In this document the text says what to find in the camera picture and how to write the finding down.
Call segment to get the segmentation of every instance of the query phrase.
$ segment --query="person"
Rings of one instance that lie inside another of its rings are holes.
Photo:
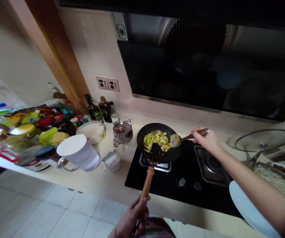
[[[214,131],[209,130],[209,133],[202,137],[197,133],[200,129],[204,128],[192,130],[193,142],[200,144],[219,160],[259,212],[282,237],[285,237],[285,195],[225,151]],[[136,227],[136,237],[174,238],[174,233],[163,219],[149,217],[146,206],[150,196],[139,200],[140,196],[129,206],[108,238],[133,237],[134,227]],[[144,216],[136,226],[138,217],[143,211]]]

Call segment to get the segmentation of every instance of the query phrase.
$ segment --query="electrical outlet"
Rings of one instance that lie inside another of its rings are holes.
[[[119,92],[118,81],[116,79],[107,79],[107,84],[109,90]]]
[[[99,85],[100,89],[108,90],[107,79],[102,77],[96,77],[97,84]]]

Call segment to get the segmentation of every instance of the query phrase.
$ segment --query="kitchen counter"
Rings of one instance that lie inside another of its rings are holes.
[[[185,130],[177,129],[175,123],[157,119],[157,122],[166,124],[174,129],[181,137],[190,133],[191,127],[185,127]],[[132,141],[126,145],[120,145],[116,150],[122,159],[121,168],[111,173],[104,172],[105,165],[100,165],[92,172],[86,173],[77,170],[73,173],[64,172],[60,169],[50,167],[41,172],[33,172],[23,167],[16,166],[11,162],[0,157],[0,167],[10,169],[19,173],[23,173],[32,177],[43,179],[52,183],[56,183],[65,187],[73,188],[82,192],[110,199],[112,201],[129,205],[141,191],[125,187],[125,180],[134,157],[137,147],[137,133],[141,127],[148,124],[143,121],[131,120],[133,126],[134,137]],[[105,123],[105,138],[93,145],[99,156],[103,158],[108,152],[113,151],[113,132],[112,124]],[[235,150],[226,144],[227,139],[231,136],[227,133],[217,132],[221,139],[222,146],[236,158],[241,161],[246,160],[246,153]],[[260,161],[267,162],[267,159],[261,155]],[[68,163],[68,168],[73,168],[73,164]],[[148,208],[151,213],[168,217],[187,224],[195,225],[225,234],[231,237],[263,237],[255,231],[245,220],[215,212],[212,210],[200,208],[187,203],[182,203],[169,198],[151,194],[151,200],[148,202]]]

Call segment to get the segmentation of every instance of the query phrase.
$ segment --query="gas stove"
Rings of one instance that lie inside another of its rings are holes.
[[[231,178],[216,158],[190,140],[181,147],[176,161],[157,165],[150,193],[242,218],[229,194]],[[125,186],[142,190],[147,167],[137,147]]]

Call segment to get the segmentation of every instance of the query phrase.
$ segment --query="black glass stovetop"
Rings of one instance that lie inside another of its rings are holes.
[[[242,218],[228,187],[208,183],[202,178],[194,145],[190,140],[182,142],[181,155],[172,163],[171,172],[155,171],[150,193]],[[137,190],[143,189],[147,175],[147,168],[139,163],[140,156],[137,147],[125,182],[126,187]],[[183,187],[178,186],[181,178],[185,180]]]

